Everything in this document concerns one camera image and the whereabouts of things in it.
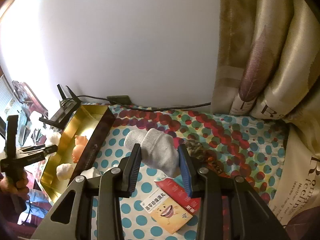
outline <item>polka dot bedsheet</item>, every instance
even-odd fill
[[[94,163],[101,174],[121,158],[130,155],[124,147],[129,131],[151,128],[163,131],[173,137],[174,146],[186,139],[200,141],[223,171],[221,176],[242,175],[269,203],[275,196],[284,164],[284,142],[286,127],[278,122],[255,119],[253,117],[208,114],[196,111],[143,112],[109,106],[116,120],[106,137]],[[40,175],[44,163],[39,165]],[[197,214],[173,235],[162,229],[140,203],[155,189],[154,180],[160,171],[140,167],[135,192],[129,199],[120,198],[120,209],[124,239],[165,239],[194,240],[198,223]],[[97,206],[94,198],[92,208],[92,239],[97,239]]]

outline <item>cartoon card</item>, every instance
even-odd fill
[[[141,202],[141,206],[170,234],[175,233],[192,218],[191,214],[179,206],[162,189],[153,192]]]

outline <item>curtain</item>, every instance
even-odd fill
[[[269,203],[283,225],[320,206],[319,76],[320,23],[304,0],[221,0],[211,110],[288,123],[283,172]]]

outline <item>blue gripper pad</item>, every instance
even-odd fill
[[[180,172],[185,192],[189,197],[192,195],[191,174],[185,158],[185,154],[189,156],[188,150],[184,144],[179,145],[178,153],[180,157]]]

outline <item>blue cloth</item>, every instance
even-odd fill
[[[39,190],[31,189],[29,191],[28,195],[30,197],[30,202],[49,203],[49,201],[45,198],[44,194]],[[44,216],[47,214],[48,211],[42,207],[33,205],[30,202],[26,201],[27,209],[24,212],[28,214],[29,210],[30,210],[30,214],[35,215],[40,218],[44,218]]]

